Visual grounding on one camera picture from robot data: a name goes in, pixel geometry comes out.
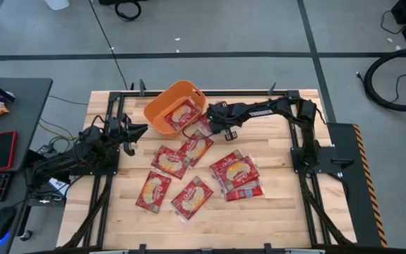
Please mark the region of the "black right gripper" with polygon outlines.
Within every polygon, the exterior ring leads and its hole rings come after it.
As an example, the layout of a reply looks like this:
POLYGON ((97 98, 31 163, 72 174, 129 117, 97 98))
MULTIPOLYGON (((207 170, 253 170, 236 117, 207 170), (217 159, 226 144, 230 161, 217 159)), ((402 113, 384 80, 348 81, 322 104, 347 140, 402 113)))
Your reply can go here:
POLYGON ((238 126, 240 121, 236 116, 231 116, 231 108, 226 102, 208 105, 208 117, 205 119, 209 127, 209 136, 220 134, 221 131, 238 126))

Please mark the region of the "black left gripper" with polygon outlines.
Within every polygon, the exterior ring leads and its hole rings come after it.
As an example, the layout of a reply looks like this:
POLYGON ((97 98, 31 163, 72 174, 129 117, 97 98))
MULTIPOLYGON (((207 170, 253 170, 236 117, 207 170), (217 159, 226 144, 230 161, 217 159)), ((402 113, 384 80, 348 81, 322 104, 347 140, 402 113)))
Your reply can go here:
POLYGON ((109 117, 107 141, 111 146, 123 144, 124 147, 131 147, 131 143, 137 143, 148 129, 148 124, 129 121, 130 118, 125 113, 122 113, 120 118, 109 117), (129 139, 128 129, 131 132, 131 139, 129 139))

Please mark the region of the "black desk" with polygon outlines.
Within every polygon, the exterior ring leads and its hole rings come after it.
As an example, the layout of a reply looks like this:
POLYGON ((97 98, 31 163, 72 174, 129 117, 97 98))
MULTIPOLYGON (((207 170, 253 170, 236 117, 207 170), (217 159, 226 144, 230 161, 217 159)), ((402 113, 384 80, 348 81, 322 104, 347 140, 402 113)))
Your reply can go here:
POLYGON ((12 92, 16 97, 15 101, 7 106, 10 112, 0 116, 0 133, 16 131, 18 134, 13 166, 8 169, 11 173, 11 183, 5 200, 0 201, 0 209, 15 205, 16 216, 6 237, 0 240, 0 254, 9 253, 23 223, 26 207, 24 199, 28 193, 24 179, 25 167, 34 157, 30 144, 51 87, 50 78, 0 78, 0 88, 12 92))

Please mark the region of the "black power adapter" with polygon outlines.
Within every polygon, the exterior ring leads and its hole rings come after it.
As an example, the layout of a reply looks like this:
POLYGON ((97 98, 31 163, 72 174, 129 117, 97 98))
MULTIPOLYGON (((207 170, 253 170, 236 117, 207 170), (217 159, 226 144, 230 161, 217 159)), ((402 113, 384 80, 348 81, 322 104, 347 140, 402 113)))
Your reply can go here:
POLYGON ((55 152, 56 151, 55 151, 55 149, 54 149, 54 147, 52 145, 43 145, 36 151, 37 154, 43 155, 43 156, 50 155, 50 154, 53 154, 55 152))

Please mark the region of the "black computer mouse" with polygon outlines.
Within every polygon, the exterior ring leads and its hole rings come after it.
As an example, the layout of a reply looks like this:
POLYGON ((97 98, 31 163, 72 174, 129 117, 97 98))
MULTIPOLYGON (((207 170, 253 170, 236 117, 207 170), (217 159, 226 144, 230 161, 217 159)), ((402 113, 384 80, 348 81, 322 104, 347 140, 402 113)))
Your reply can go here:
POLYGON ((0 242, 8 236, 15 216, 16 208, 14 206, 7 206, 0 209, 0 242))

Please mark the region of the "black platform with hazard stripe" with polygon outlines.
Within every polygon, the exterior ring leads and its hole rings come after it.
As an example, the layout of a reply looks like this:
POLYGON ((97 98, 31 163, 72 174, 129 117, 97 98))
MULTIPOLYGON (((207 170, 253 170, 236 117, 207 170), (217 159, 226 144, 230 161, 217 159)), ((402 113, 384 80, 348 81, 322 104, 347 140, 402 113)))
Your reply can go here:
POLYGON ((328 130, 338 156, 353 161, 342 170, 342 179, 347 186, 347 204, 357 243, 386 248, 388 242, 361 130, 358 125, 349 123, 329 123, 328 130))

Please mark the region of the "white label sheet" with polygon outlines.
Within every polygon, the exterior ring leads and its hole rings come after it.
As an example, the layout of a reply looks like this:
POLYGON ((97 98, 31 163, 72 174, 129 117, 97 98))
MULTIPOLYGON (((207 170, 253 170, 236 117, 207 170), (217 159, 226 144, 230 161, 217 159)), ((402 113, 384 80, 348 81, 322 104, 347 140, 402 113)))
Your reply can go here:
POLYGON ((52 190, 60 193, 62 196, 66 196, 66 191, 68 190, 69 184, 59 181, 55 178, 51 178, 48 184, 52 187, 52 190))

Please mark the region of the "white container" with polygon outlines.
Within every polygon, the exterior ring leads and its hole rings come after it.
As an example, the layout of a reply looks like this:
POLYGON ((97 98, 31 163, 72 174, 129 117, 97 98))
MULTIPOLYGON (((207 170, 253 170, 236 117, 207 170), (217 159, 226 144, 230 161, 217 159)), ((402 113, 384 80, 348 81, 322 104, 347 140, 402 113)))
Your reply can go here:
POLYGON ((70 5, 69 0, 44 0, 44 2, 53 11, 60 11, 62 9, 68 8, 70 5))

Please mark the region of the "red smartphone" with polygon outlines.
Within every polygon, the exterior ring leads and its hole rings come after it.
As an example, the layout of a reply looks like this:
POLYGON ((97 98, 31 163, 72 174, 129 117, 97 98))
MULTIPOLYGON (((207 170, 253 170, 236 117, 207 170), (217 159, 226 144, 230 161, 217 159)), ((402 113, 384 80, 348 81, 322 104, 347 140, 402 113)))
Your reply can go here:
POLYGON ((0 133, 0 171, 13 166, 17 137, 16 131, 0 133))

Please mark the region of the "orange plastic basket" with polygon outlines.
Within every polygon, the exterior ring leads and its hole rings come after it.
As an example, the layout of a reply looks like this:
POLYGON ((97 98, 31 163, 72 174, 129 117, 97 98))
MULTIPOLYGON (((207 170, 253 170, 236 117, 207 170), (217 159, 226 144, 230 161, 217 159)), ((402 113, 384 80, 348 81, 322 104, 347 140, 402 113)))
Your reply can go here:
POLYGON ((201 90, 188 80, 178 80, 161 92, 145 106, 143 114, 163 137, 175 138, 180 134, 182 127, 175 130, 170 123, 165 121, 165 116, 187 99, 191 99, 201 109, 197 115, 190 119, 190 122, 187 123, 189 125, 195 122, 205 109, 206 97, 201 90))

